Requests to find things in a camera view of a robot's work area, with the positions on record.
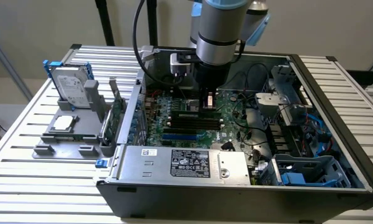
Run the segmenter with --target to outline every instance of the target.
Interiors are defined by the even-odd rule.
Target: warning label
[[[171,176],[210,178],[207,151],[171,150]]]

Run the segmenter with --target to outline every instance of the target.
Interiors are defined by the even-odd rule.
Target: aluminum slatted table
[[[362,97],[355,83],[337,63],[323,57],[305,57],[302,61],[329,97],[343,121],[373,161],[373,131],[355,128],[359,122],[373,122],[373,104]],[[117,77],[121,96],[129,98],[139,69],[130,48],[81,46],[69,50],[63,63],[90,62],[98,91],[106,102],[113,101],[107,84]],[[58,109],[57,91],[46,80],[7,133],[0,141],[0,222],[2,223],[202,223],[169,220],[119,219],[111,214],[91,181],[106,170],[94,169],[93,160],[35,160],[33,146]],[[345,109],[345,103],[355,106]],[[342,213],[326,224],[373,224],[373,208]]]

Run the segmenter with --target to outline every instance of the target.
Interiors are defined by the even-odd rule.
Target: blue drive bracket
[[[45,70],[45,72],[46,72],[47,78],[51,79],[50,67],[59,67],[59,66],[62,66],[63,64],[62,64],[62,62],[51,62],[51,63],[49,63],[49,64],[47,64],[47,63],[49,63],[49,61],[47,61],[47,60],[43,60],[43,61],[42,61],[42,66],[43,66],[43,70]],[[53,81],[53,79],[51,79],[51,82],[53,82],[54,87],[55,87],[55,90],[57,90],[57,85],[55,85],[55,82]]]

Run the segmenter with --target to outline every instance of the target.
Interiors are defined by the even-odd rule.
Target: blue plastic clip
[[[51,74],[50,74],[50,70],[49,70],[47,63],[49,63],[49,61],[47,61],[47,60],[43,60],[43,61],[42,61],[42,66],[43,66],[43,70],[45,70],[45,72],[46,72],[47,77],[51,78]]]
[[[201,3],[193,2],[190,16],[198,17],[199,14],[201,14]]]
[[[86,67],[87,79],[93,80],[93,68],[89,63],[83,65]]]
[[[49,66],[51,66],[51,67],[59,67],[62,65],[63,65],[62,62],[51,62],[51,63],[49,63]]]
[[[107,161],[106,160],[97,160],[97,162],[94,162],[94,167],[95,168],[107,168]]]

